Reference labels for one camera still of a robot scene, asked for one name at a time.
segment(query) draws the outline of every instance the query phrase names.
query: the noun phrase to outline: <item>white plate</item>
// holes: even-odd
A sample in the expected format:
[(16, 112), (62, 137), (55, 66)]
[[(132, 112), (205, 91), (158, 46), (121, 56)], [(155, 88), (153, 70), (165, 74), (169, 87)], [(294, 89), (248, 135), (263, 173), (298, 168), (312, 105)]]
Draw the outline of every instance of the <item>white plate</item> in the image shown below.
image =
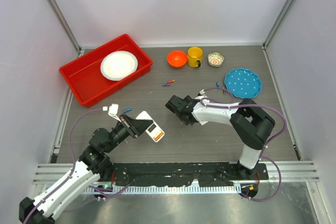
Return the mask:
[(138, 60), (127, 51), (117, 51), (107, 55), (100, 65), (102, 75), (111, 81), (120, 81), (138, 67)]

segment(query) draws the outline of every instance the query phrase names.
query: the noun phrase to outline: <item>plate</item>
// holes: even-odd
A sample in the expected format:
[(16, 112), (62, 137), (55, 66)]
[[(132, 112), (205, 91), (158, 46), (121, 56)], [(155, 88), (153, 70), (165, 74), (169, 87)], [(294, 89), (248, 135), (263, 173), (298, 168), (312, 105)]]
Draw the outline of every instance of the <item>plate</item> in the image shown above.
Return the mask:
[(138, 60), (127, 51), (117, 51), (107, 55), (100, 65), (102, 75), (111, 81), (120, 81), (134, 73)]
[(259, 76), (245, 68), (232, 69), (226, 74), (224, 84), (235, 97), (254, 98), (262, 89)]

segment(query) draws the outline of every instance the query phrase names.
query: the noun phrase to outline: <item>orange bowl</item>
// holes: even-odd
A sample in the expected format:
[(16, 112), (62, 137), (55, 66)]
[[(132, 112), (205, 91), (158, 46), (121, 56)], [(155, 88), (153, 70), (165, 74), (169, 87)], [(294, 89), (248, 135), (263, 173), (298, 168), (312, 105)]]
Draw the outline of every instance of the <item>orange bowl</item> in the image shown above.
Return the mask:
[(187, 63), (187, 54), (183, 51), (172, 51), (167, 56), (167, 61), (173, 68), (181, 68)]

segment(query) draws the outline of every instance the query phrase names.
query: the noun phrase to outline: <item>metal floor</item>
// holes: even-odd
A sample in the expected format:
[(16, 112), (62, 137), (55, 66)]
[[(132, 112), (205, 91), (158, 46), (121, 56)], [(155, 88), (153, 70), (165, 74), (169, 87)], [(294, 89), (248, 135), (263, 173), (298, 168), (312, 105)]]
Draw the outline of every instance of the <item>metal floor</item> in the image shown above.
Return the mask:
[[(277, 183), (260, 184), (257, 198), (269, 197)], [(79, 196), (74, 209), (92, 195)], [(121, 195), (63, 213), (56, 224), (313, 224), (318, 223), (306, 183), (283, 183), (278, 196), (253, 202), (238, 194)]]
[[(136, 140), (127, 139), (127, 142), (124, 141), (109, 154), (111, 160), (133, 163), (237, 161), (243, 143), (232, 127), (217, 123), (186, 126), (164, 105), (174, 94), (182, 98), (186, 95), (196, 97), (200, 90), (215, 87), (216, 82), (223, 84), (225, 74), (230, 69), (248, 68), (257, 73), (263, 82), (262, 92), (254, 100), (281, 111), (261, 46), (203, 47), (204, 58), (199, 69), (187, 65), (182, 69), (171, 68), (166, 62), (166, 56), (173, 50), (187, 51), (187, 48), (145, 48), (144, 51), (153, 60), (151, 71), (92, 107), (94, 109), (118, 103), (120, 112), (132, 108), (128, 115), (134, 118), (146, 110), (166, 133), (158, 143), (154, 143), (146, 134)], [(207, 63), (207, 55), (215, 51), (225, 56), (225, 61), (219, 68), (211, 67)], [(171, 79), (175, 79), (175, 82), (170, 87), (162, 87), (163, 83)], [(227, 97), (220, 91), (210, 91), (207, 95), (227, 101)], [(68, 134), (73, 122), (88, 110), (90, 109), (80, 106), (76, 98), (73, 98), (58, 163), (71, 162)], [(275, 114), (269, 114), (277, 123), (274, 134), (281, 129), (282, 121)], [(105, 112), (95, 112), (82, 119), (72, 136), (75, 155), (78, 157), (88, 146), (95, 129), (110, 129), (115, 124), (116, 121)], [(265, 155), (276, 161), (297, 160), (288, 132), (273, 141)]]

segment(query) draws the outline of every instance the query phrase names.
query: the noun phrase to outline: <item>metal sheet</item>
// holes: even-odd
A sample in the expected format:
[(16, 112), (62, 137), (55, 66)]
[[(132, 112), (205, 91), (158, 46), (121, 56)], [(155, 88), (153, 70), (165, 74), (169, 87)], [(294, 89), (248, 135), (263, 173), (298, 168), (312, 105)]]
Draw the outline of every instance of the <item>metal sheet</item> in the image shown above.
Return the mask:
[[(258, 197), (268, 197), (276, 185), (262, 184)], [(92, 196), (81, 195), (68, 209)], [(172, 223), (318, 223), (306, 183), (284, 183), (281, 192), (267, 202), (242, 199), (238, 194), (120, 196), (93, 202), (63, 213), (57, 224), (172, 224)]]

